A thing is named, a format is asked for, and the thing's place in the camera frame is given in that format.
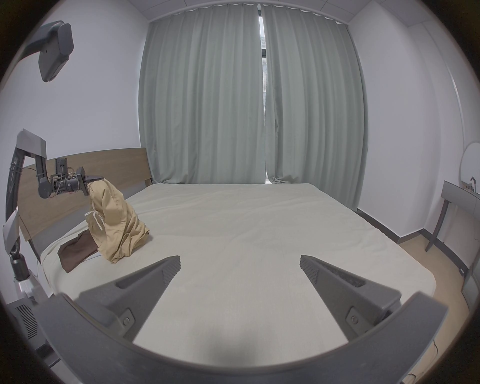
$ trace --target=round mirror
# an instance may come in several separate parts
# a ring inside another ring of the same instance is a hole
[[[480,192],[480,185],[476,188],[480,182],[480,143],[471,143],[463,153],[460,180],[463,187]]]

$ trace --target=headboard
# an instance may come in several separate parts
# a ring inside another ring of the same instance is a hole
[[[147,186],[152,183],[145,148],[111,149],[64,157],[69,167],[84,167],[86,175],[103,176],[119,190],[142,181]],[[55,173],[55,159],[47,160],[47,171],[49,175]],[[24,167],[18,191],[18,211],[20,228],[27,241],[88,205],[88,197],[81,192],[42,199],[37,190],[35,165]]]

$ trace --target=brown cloth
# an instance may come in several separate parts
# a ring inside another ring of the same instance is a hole
[[[149,229],[111,182],[89,183],[88,198],[92,207],[85,214],[88,229],[103,257],[116,263],[145,244]]]
[[[97,249],[97,244],[87,229],[80,232],[76,238],[62,244],[57,253],[61,266],[65,272],[69,273],[88,256],[93,255]]]

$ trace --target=curtain pleat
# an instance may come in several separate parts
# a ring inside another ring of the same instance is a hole
[[[155,182],[264,182],[259,35],[257,7],[247,4],[150,24],[139,123]]]
[[[360,67],[347,26],[264,6],[266,169],[272,182],[310,183],[356,209],[366,150]]]

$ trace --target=mattress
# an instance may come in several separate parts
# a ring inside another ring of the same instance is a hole
[[[308,358],[347,343],[299,267],[300,255],[432,296],[430,271],[357,214],[310,184],[154,184],[128,199],[148,242],[111,264],[92,257],[66,273],[58,248],[41,255],[54,293],[79,293],[172,255],[181,270],[134,343],[175,359],[253,367]]]

